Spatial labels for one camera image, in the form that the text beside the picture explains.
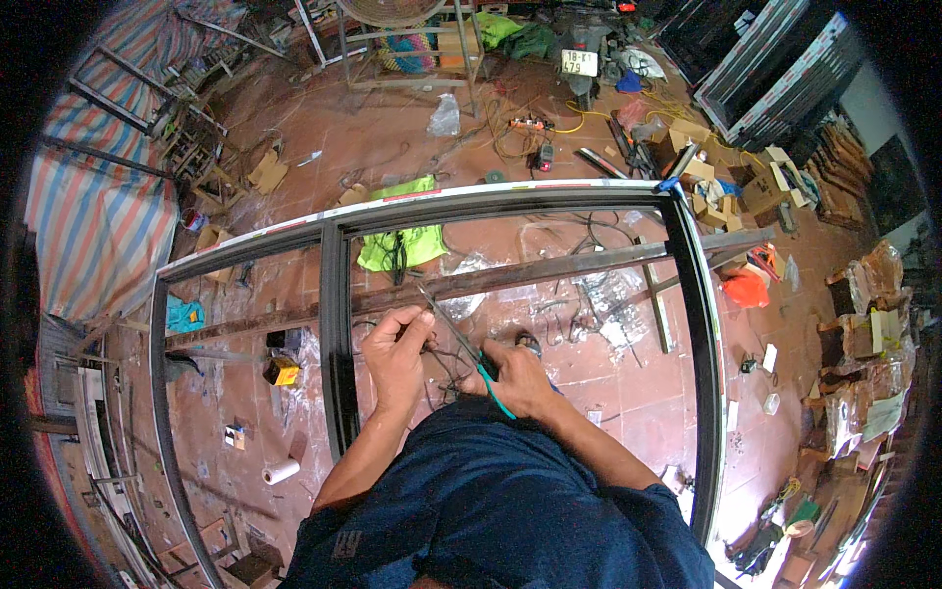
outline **man's hand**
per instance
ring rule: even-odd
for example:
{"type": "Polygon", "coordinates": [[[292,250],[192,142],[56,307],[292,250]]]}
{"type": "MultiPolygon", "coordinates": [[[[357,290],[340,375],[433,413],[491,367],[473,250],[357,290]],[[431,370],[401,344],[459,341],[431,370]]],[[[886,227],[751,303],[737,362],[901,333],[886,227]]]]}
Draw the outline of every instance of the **man's hand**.
{"type": "MultiPolygon", "coordinates": [[[[571,408],[549,385],[543,365],[527,347],[508,348],[485,339],[481,350],[499,370],[497,382],[491,383],[494,395],[517,417],[542,421],[549,412],[558,411],[564,405],[571,408]]],[[[487,386],[476,372],[461,381],[459,388],[465,393],[487,395],[487,386]]]]}
{"type": "Polygon", "coordinates": [[[425,381],[419,354],[427,341],[434,346],[434,324],[434,315],[421,307],[402,307],[387,313],[364,339],[363,356],[376,383],[378,414],[412,419],[425,381]]]}

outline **paper roll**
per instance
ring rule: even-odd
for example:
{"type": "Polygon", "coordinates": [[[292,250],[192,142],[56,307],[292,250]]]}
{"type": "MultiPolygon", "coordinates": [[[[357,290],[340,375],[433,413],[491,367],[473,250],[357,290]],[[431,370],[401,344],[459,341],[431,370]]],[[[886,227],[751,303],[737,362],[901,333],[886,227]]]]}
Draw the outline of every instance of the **paper roll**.
{"type": "Polygon", "coordinates": [[[287,479],[294,473],[300,470],[300,465],[298,461],[294,458],[288,458],[284,462],[280,462],[277,465],[269,466],[268,468],[262,470],[262,478],[268,484],[275,484],[284,479],[287,479]]]}

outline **red white blue striped tarp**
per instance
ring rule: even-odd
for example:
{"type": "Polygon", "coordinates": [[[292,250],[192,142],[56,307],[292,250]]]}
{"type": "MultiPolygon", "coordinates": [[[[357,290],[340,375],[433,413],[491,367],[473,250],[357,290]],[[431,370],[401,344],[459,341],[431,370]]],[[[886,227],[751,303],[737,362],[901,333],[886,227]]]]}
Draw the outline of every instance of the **red white blue striped tarp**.
{"type": "MultiPolygon", "coordinates": [[[[74,77],[144,120],[159,94],[101,54],[104,45],[163,81],[206,49],[231,42],[180,14],[234,29],[245,14],[228,0],[139,0],[115,8],[90,40],[74,77]]],[[[49,136],[154,168],[162,144],[71,93],[58,97],[49,136]]],[[[71,151],[41,147],[33,161],[25,222],[36,233],[41,309],[71,321],[127,313],[150,296],[167,263],[178,219],[171,182],[71,151]]]]}

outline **sandal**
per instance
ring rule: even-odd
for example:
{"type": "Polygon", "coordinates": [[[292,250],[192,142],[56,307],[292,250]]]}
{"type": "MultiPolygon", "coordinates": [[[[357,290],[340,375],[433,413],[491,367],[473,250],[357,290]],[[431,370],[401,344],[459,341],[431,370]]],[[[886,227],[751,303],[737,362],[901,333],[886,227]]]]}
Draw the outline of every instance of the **sandal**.
{"type": "Polygon", "coordinates": [[[540,340],[536,338],[536,335],[524,330],[513,339],[513,345],[523,345],[525,348],[535,353],[537,358],[543,360],[543,348],[540,347],[540,340]]]}

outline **navy blue shirt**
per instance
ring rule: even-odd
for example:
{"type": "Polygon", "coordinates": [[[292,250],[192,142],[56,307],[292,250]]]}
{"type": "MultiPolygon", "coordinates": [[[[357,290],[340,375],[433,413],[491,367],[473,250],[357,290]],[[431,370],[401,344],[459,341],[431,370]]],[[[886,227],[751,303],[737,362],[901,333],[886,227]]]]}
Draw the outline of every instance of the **navy blue shirt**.
{"type": "Polygon", "coordinates": [[[280,586],[712,587],[713,570],[667,487],[600,487],[472,399],[422,421],[362,503],[304,519],[280,586]]]}

